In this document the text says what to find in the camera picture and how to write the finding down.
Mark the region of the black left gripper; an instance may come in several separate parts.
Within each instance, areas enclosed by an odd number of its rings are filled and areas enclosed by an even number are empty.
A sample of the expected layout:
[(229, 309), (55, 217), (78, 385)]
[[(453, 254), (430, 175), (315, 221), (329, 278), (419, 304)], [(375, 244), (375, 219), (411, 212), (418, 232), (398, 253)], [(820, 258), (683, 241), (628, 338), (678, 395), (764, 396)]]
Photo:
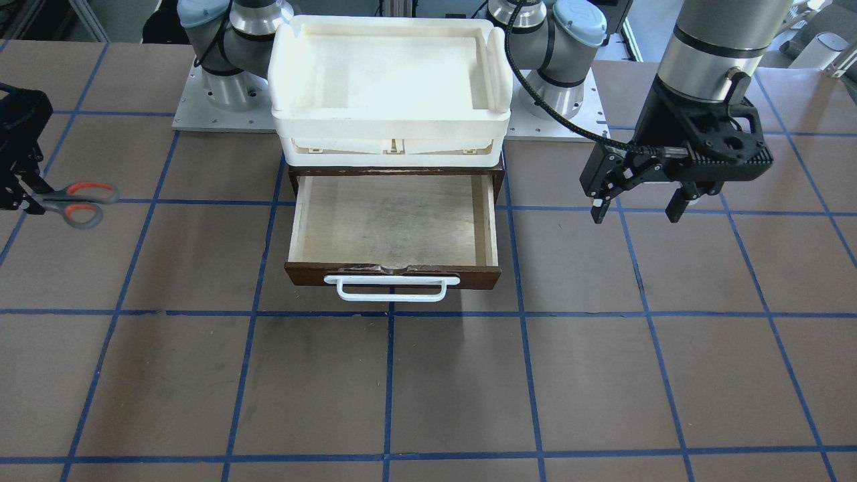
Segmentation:
[[(664, 165), (668, 147), (683, 147), (689, 155)], [(580, 184), (592, 198), (592, 220), (600, 224), (622, 192), (668, 178), (682, 182), (665, 210), (678, 223), (705, 193), (695, 182), (752, 181), (772, 165), (758, 110), (747, 98), (734, 106), (690, 100), (655, 77), (633, 143), (597, 143)]]

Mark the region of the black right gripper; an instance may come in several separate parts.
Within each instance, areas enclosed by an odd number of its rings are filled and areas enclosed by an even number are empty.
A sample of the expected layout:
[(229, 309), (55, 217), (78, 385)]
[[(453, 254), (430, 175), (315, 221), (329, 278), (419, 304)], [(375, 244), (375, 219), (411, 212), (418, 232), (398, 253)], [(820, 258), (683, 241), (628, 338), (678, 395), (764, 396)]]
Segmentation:
[(1, 100), (1, 208), (23, 210), (32, 216), (46, 213), (43, 207), (19, 181), (23, 180), (33, 194), (47, 193), (47, 183), (40, 176), (39, 162), (44, 156), (39, 137), (52, 116), (53, 108), (46, 92), (18, 88), (2, 83)]

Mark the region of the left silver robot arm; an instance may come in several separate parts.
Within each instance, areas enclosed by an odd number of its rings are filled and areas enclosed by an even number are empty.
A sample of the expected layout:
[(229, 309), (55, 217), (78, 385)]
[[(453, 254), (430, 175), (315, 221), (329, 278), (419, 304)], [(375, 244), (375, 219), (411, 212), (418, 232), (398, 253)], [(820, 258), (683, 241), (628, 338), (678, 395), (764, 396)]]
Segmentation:
[(485, 18), (505, 31), (505, 56), (532, 115), (554, 119), (596, 143), (580, 177), (601, 223), (611, 201), (640, 183), (678, 182), (666, 214), (677, 222), (726, 182), (752, 181), (772, 166), (752, 74), (790, 8), (789, 1), (686, 1), (630, 143), (572, 123), (585, 79), (609, 36), (588, 1), (489, 1)]

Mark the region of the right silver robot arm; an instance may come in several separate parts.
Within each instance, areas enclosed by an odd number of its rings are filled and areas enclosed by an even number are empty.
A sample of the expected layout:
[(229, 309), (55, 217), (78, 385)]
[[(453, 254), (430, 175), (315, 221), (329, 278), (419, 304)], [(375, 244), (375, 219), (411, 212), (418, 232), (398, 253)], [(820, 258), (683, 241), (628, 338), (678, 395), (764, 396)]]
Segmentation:
[[(294, 16), (285, 1), (179, 1), (177, 16), (196, 57), (177, 106), (176, 131), (272, 133), (267, 71), (275, 31)], [(40, 90), (2, 85), (2, 208), (29, 214), (91, 210), (77, 183), (43, 180), (39, 137), (53, 113)]]

